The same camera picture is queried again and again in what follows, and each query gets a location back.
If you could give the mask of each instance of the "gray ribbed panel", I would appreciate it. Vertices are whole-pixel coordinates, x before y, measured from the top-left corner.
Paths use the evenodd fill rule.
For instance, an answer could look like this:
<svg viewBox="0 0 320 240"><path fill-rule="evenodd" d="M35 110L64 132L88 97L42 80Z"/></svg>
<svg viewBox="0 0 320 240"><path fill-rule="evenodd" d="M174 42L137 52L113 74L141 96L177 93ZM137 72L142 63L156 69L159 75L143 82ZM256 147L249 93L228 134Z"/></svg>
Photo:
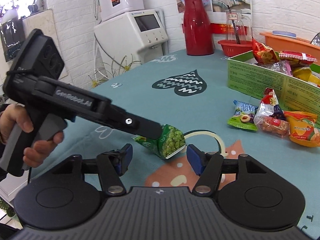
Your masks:
<svg viewBox="0 0 320 240"><path fill-rule="evenodd" d="M76 228L42 232L25 228L14 240L308 240L297 228L255 232L227 220L209 198L187 187L134 187L110 198L99 214Z"/></svg>

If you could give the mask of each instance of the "red thermos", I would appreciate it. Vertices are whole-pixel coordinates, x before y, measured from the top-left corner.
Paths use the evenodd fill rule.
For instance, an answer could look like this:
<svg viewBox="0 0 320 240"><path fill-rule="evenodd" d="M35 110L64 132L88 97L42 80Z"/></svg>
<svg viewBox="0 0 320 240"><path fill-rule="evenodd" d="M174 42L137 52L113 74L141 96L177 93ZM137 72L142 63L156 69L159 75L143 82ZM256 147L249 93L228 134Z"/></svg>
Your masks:
<svg viewBox="0 0 320 240"><path fill-rule="evenodd" d="M183 31L187 54L204 56L214 53L210 21L202 0L184 0Z"/></svg>

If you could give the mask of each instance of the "gray trigger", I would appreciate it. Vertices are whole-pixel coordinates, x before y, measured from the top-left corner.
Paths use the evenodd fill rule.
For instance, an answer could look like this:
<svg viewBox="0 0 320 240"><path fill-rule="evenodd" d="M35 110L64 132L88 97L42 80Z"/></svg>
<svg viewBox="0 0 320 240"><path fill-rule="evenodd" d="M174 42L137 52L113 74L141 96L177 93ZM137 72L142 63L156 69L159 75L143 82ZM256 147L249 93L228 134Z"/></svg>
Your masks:
<svg viewBox="0 0 320 240"><path fill-rule="evenodd" d="M52 139L57 132L63 131L65 128L67 128L67 126L68 126L68 123L61 117L56 116L54 114L48 114L42 126L40 127L32 143L32 146L36 141L40 141L40 140L48 141ZM29 170L29 166L23 163L22 169L27 171Z"/></svg>

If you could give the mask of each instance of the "green snack package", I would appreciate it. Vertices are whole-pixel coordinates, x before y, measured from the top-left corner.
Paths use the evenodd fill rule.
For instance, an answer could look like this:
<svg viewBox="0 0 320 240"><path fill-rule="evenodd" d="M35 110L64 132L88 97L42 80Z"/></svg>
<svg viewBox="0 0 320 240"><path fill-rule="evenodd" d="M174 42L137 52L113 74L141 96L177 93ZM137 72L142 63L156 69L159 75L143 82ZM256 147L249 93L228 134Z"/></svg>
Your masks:
<svg viewBox="0 0 320 240"><path fill-rule="evenodd" d="M167 124L161 127L162 134L157 140L152 140L140 135L133 136L132 139L152 151L158 157L169 159L186 146L186 141L183 133L177 128Z"/></svg>
<svg viewBox="0 0 320 240"><path fill-rule="evenodd" d="M228 120L228 124L242 129L257 131L258 128L253 119L258 107L237 100L234 100L233 103L236 105L235 114Z"/></svg>

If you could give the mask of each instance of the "finger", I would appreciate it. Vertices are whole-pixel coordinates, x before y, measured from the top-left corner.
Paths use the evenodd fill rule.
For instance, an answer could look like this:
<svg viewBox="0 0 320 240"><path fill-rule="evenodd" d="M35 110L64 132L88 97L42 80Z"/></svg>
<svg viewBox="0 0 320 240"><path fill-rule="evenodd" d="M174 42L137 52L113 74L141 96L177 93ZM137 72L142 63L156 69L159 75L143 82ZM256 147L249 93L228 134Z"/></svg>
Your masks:
<svg viewBox="0 0 320 240"><path fill-rule="evenodd" d="M58 132L55 134L52 140L55 144L59 144L59 143L62 143L63 139L64 139L63 132Z"/></svg>
<svg viewBox="0 0 320 240"><path fill-rule="evenodd" d="M47 155L45 154L42 154L42 153L39 153L37 152L35 149L33 148L25 148L24 151L23 151L23 154L24 156L26 156L29 160L31 161L34 161L34 162L37 162L37 163L41 163L43 162Z"/></svg>
<svg viewBox="0 0 320 240"><path fill-rule="evenodd" d="M2 116L5 122L5 125L2 126L5 127L9 133L12 131L15 123L17 123L26 133L29 133L33 130L31 119L26 109L22 106L9 105L3 112Z"/></svg>
<svg viewBox="0 0 320 240"><path fill-rule="evenodd" d="M32 148L36 150L36 152L48 157L56 146L57 144L53 141L36 141Z"/></svg>
<svg viewBox="0 0 320 240"><path fill-rule="evenodd" d="M26 165L28 165L32 168L37 168L43 163L43 162L35 162L33 160L30 160L27 156L23 157L23 161Z"/></svg>

